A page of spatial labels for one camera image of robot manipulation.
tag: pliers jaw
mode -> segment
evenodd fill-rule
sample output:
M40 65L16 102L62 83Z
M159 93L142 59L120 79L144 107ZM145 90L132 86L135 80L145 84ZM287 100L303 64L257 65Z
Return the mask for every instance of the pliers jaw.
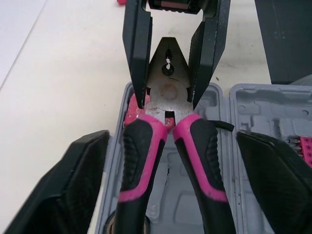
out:
M203 21L192 37L188 64L191 75L188 101L195 108L207 89L225 48L230 0L199 0L197 5L193 1L187 1L187 9L182 9L181 5L168 5L168 2L172 3L154 0L150 2L150 7L191 14L196 14L199 9L203 10ZM128 0L123 27L123 43L131 80L141 109L145 102L153 25L151 13L144 10L145 5L146 0Z
M147 90L151 101L145 113L159 119L174 117L175 124L193 113L188 102L189 68L175 38L162 38L149 66Z

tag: black plastic part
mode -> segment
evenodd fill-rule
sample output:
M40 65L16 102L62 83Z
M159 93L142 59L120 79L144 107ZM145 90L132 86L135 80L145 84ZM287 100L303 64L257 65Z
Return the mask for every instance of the black plastic part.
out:
M191 135L196 146L209 183L218 190L224 190L217 155L217 130L203 119L191 125ZM228 202L219 202L207 197L201 190L182 138L176 142L183 164L192 182L206 234L235 234L235 225Z
M230 132L233 132L235 127L234 125L221 120L209 120L209 122L212 123L216 128L221 128Z
M237 141L253 193L276 234L312 230L312 169L285 142L249 131Z
M189 57L192 80L188 101L193 102L194 108L207 89L223 54L230 2L230 0L201 2L204 18L192 37Z
M151 9L197 14L200 11L197 2L197 0L149 0L149 5Z
M312 74L312 1L255 0L272 84Z
M122 39L138 107L145 102L150 62L153 19L146 12L146 0L127 0Z
M74 141L30 194L5 234L86 234L97 201L108 131Z
M125 127L123 132L125 163L120 191L130 190L138 185L152 135L152 127L141 119L136 119ZM117 203L114 234L143 234L146 208L164 146L165 142L160 140L152 175L145 193L136 200Z

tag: rubber grip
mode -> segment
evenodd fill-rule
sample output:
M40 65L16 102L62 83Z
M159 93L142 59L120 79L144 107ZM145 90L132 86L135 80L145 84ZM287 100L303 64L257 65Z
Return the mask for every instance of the rubber grip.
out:
M173 130L176 147L192 182L206 234L235 234L218 162L215 126L193 114Z
M114 234L143 234L147 203L167 135L166 127L149 115L141 115L124 128L125 162Z

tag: white table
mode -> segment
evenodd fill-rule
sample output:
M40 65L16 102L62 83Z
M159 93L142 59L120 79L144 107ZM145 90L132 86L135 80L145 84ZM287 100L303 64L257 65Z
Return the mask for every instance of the white table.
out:
M130 81L123 15L114 0L46 2L0 91L0 232L72 141L101 129L114 134ZM201 14L152 16L152 53L161 37L171 36L188 60ZM227 44L212 82L226 95L237 83L270 83L253 1L232 0Z

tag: black handle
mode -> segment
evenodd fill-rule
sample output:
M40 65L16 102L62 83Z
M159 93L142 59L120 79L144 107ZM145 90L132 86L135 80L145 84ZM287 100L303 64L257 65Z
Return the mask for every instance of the black handle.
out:
M193 114L178 123L173 135L199 203L205 233L235 234L219 168L215 126Z
M125 127L125 162L114 234L143 234L147 203L166 139L166 127L149 115L141 115Z
M36 185L5 234L85 234L101 185L108 131L74 141Z

